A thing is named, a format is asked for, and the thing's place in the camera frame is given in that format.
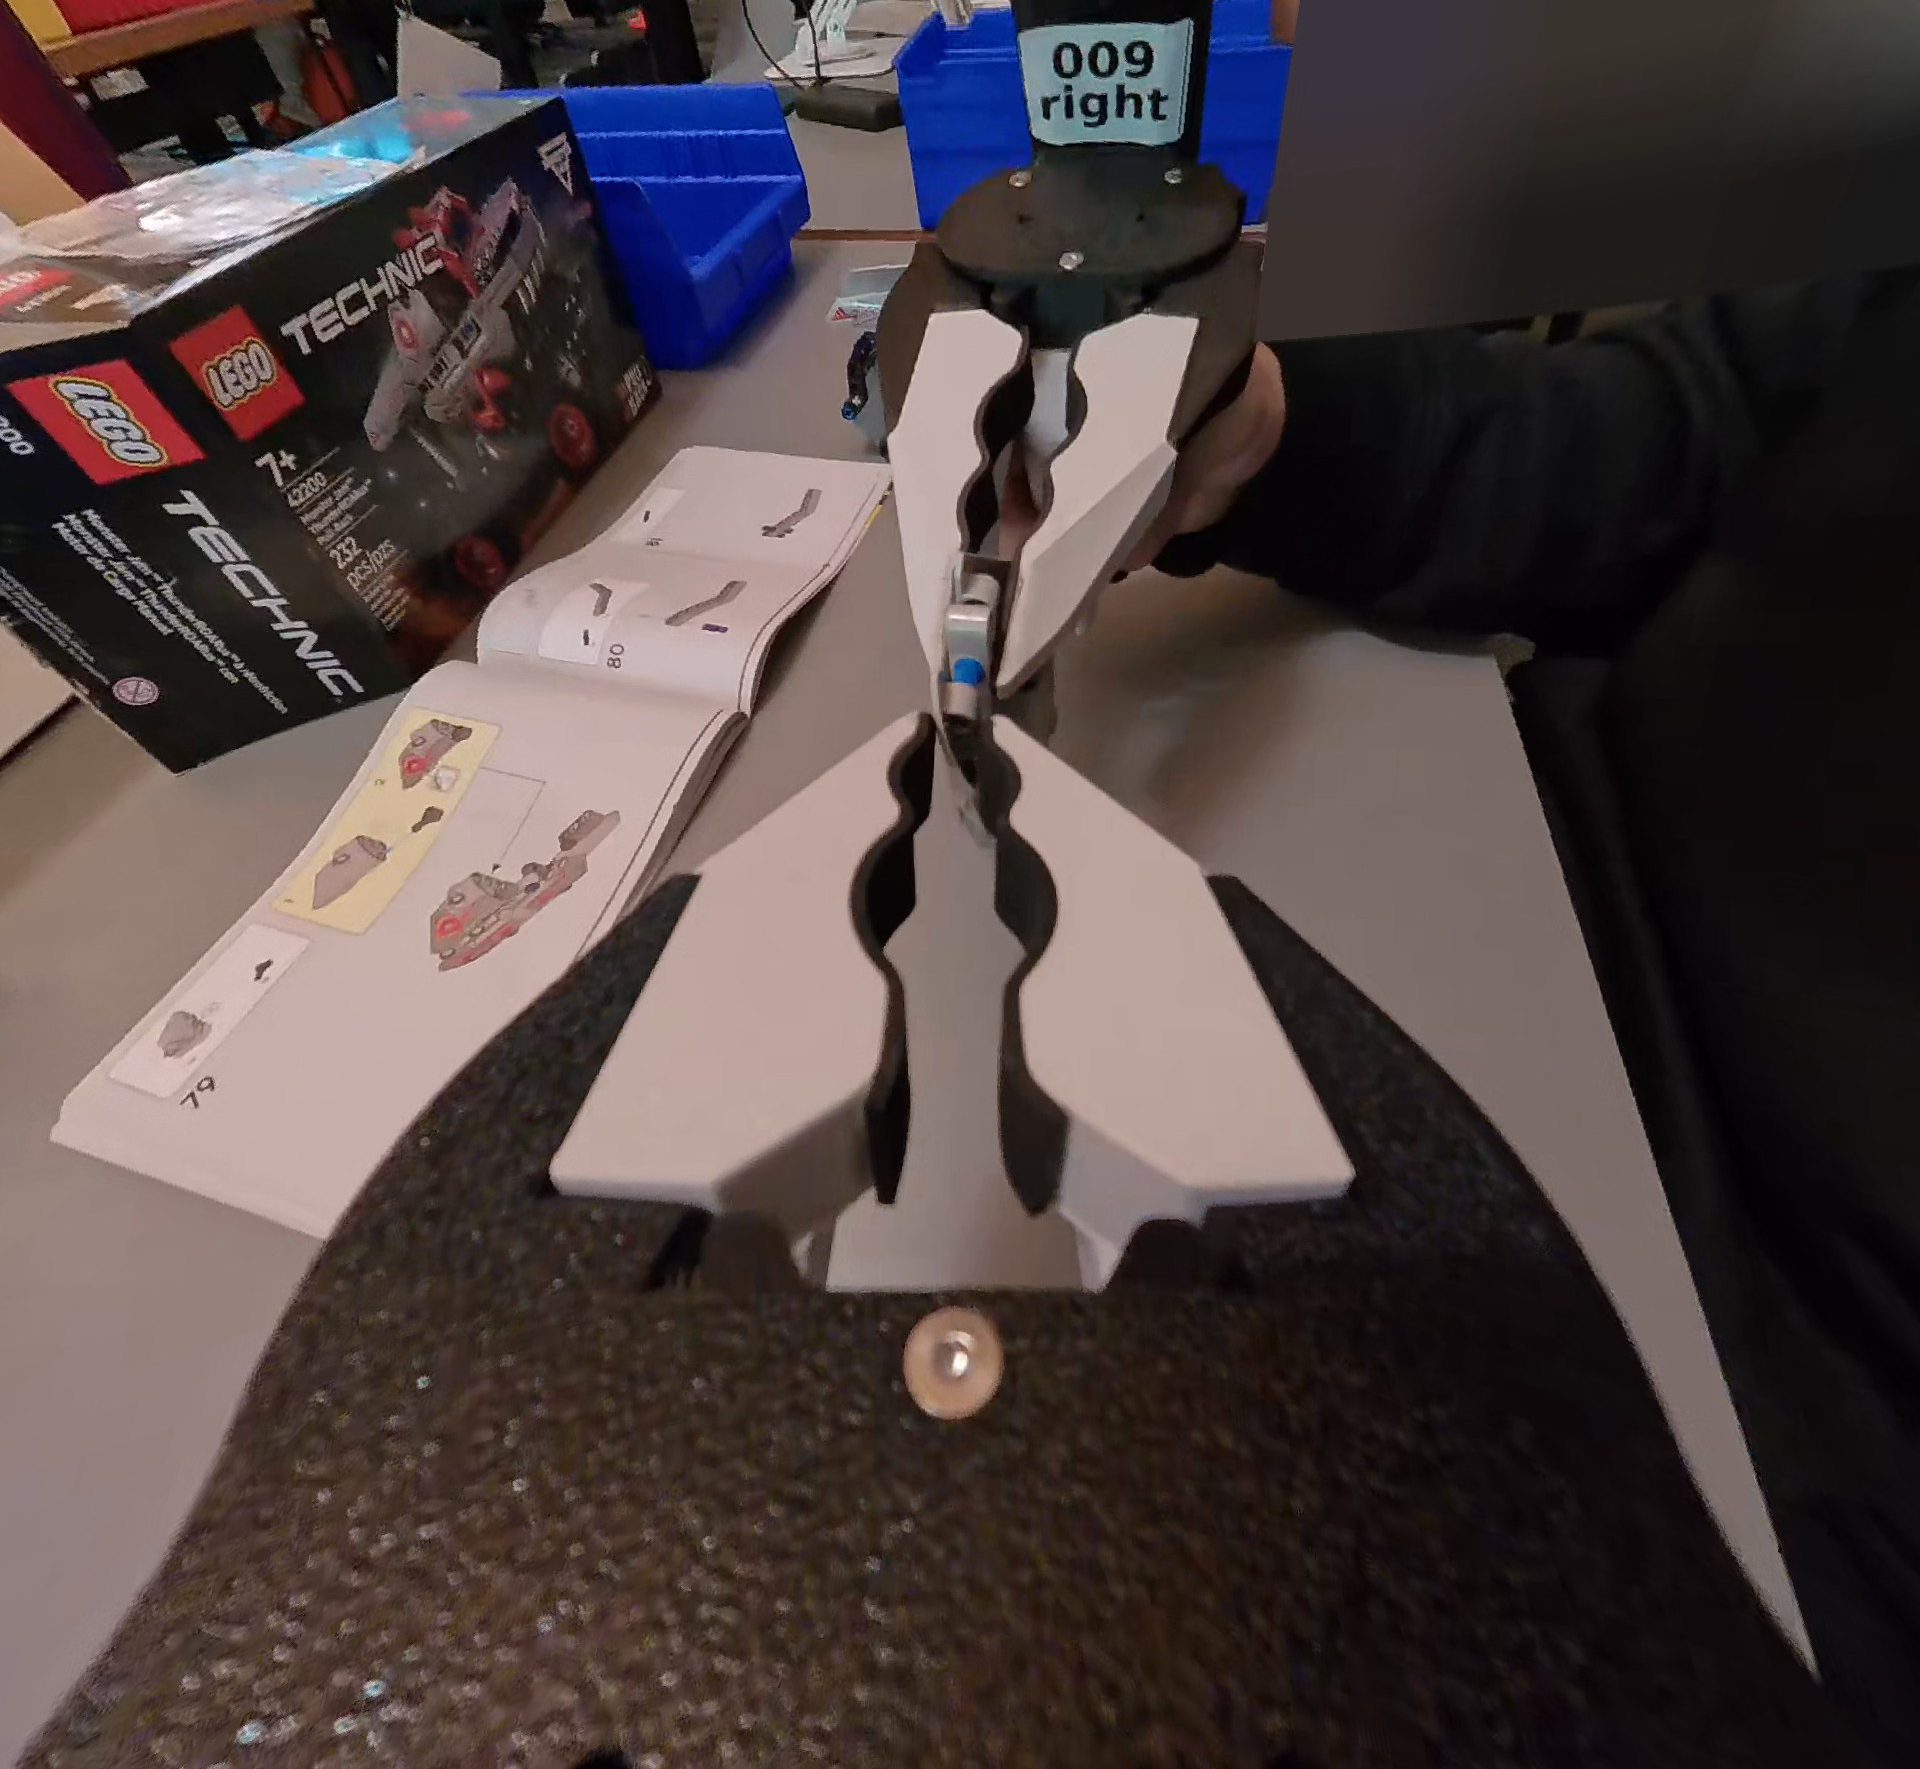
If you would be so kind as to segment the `small blue bin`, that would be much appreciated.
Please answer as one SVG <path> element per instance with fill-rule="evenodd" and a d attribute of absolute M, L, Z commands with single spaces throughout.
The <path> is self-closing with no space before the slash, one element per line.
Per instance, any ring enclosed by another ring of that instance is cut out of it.
<path fill-rule="evenodd" d="M 791 278 L 810 219 L 776 89 L 564 89 L 558 98 L 653 363 L 716 363 Z"/>

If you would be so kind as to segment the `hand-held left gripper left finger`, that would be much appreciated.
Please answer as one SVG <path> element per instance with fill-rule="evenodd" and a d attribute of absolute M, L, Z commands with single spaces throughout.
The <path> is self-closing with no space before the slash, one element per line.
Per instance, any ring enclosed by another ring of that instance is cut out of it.
<path fill-rule="evenodd" d="M 931 722 L 906 713 L 706 867 L 548 1167 L 564 1196 L 750 1216 L 788 1239 L 906 1162 L 906 1002 Z"/>

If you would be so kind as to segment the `brick instruction booklet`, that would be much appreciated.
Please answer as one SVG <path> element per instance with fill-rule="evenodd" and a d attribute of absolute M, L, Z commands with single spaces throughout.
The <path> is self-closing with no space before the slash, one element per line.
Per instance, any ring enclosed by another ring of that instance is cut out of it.
<path fill-rule="evenodd" d="M 325 1237 L 617 924 L 840 575 L 883 461 L 693 447 L 483 610 L 298 862 L 63 1100 L 52 1143 Z"/>

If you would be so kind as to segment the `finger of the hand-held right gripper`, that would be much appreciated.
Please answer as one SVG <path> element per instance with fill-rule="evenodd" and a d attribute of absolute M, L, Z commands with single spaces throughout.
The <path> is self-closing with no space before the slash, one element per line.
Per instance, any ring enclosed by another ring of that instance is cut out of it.
<path fill-rule="evenodd" d="M 999 521 L 995 471 L 1033 409 L 1024 330 L 979 308 L 928 316 L 887 456 L 906 604 L 933 697 L 950 681 L 952 607 L 1002 580 L 982 551 Z"/>
<path fill-rule="evenodd" d="M 1033 358 L 1036 411 L 1063 443 L 1044 469 L 1044 516 L 1013 569 L 997 695 L 1025 690 L 1161 512 L 1172 424 L 1196 321 L 1139 315 L 1072 351 Z"/>

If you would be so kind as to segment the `long grey brick assembly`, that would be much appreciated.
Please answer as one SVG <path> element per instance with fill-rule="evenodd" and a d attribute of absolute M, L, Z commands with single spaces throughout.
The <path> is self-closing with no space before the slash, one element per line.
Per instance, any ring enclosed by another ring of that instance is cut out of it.
<path fill-rule="evenodd" d="M 933 663 L 938 702 L 948 723 L 979 726 L 992 715 L 1005 604 L 1005 562 L 953 557 Z"/>

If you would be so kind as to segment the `person's black sweater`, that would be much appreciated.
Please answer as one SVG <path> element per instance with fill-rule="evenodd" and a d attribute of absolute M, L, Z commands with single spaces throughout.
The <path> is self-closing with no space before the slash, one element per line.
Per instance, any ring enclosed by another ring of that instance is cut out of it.
<path fill-rule="evenodd" d="M 1562 351 L 1554 785 L 1816 1661 L 1915 1766 L 1915 267 Z"/>

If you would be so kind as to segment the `person's right hand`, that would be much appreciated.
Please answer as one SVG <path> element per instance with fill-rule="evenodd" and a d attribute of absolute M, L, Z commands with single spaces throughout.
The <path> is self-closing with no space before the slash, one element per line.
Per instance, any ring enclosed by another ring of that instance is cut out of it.
<path fill-rule="evenodd" d="M 1284 427 L 1279 356 L 1262 341 L 1252 351 L 1238 398 L 1179 448 L 1167 499 L 1118 574 L 1137 574 L 1161 557 L 1169 543 L 1218 526 L 1240 493 L 1271 463 Z"/>

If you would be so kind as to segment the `blue plastic bin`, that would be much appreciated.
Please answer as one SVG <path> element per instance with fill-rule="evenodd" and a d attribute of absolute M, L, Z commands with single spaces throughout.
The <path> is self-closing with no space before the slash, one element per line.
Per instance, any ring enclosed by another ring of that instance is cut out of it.
<path fill-rule="evenodd" d="M 1267 0 L 1214 0 L 1200 160 L 1243 191 L 1248 228 L 1267 219 L 1290 61 Z M 1009 6 L 979 8 L 961 28 L 931 14 L 894 73 L 924 230 L 972 183 L 1031 164 Z"/>

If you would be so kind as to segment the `maroon cylinder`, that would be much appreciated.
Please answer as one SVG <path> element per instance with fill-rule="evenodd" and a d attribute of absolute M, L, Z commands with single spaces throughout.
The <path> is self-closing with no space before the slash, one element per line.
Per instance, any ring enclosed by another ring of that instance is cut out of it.
<path fill-rule="evenodd" d="M 40 220 L 131 187 L 118 156 L 1 5 L 1 206 Z"/>

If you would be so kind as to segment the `blue red brick vehicle model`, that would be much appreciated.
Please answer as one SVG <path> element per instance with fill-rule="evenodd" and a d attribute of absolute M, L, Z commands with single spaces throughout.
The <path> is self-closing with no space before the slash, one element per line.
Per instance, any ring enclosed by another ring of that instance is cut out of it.
<path fill-rule="evenodd" d="M 852 269 L 827 312 L 830 326 L 844 328 L 852 337 L 844 423 L 877 450 L 883 450 L 887 443 L 877 330 L 885 303 L 905 272 L 905 265 Z"/>

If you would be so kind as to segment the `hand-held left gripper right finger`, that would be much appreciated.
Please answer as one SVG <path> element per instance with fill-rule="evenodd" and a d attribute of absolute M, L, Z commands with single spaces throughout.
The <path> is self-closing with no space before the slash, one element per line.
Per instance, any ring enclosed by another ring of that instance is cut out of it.
<path fill-rule="evenodd" d="M 1343 1196 L 1354 1164 L 1232 921 L 1232 881 L 1009 717 L 981 737 L 995 916 L 1019 946 L 999 1133 L 1021 1207 L 1106 1286 L 1142 1230 Z"/>

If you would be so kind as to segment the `clear plastic bag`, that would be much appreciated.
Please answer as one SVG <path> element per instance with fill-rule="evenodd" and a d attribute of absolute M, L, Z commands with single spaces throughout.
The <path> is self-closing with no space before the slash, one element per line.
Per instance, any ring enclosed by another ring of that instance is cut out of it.
<path fill-rule="evenodd" d="M 400 154 L 280 150 L 147 180 L 82 208 L 4 227 L 4 300 L 29 281 L 96 279 L 164 293 L 195 272 L 274 242 L 425 164 Z"/>

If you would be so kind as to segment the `black toy brick box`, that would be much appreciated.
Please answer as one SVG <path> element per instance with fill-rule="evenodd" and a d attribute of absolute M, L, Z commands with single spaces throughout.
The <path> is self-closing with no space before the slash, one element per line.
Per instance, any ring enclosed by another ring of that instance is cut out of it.
<path fill-rule="evenodd" d="M 281 150 L 425 164 L 164 293 L 4 300 L 4 626 L 170 771 L 410 687 L 658 393 L 558 94 Z"/>

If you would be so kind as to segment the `person's right forearm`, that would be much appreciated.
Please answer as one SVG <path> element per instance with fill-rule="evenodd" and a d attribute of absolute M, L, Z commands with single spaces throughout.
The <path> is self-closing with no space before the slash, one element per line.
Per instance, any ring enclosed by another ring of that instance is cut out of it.
<path fill-rule="evenodd" d="M 1915 267 L 1671 303 L 1550 347 L 1469 326 L 1279 341 L 1286 427 L 1152 568 L 1397 634 L 1627 643 L 1715 545 L 1915 489 Z"/>

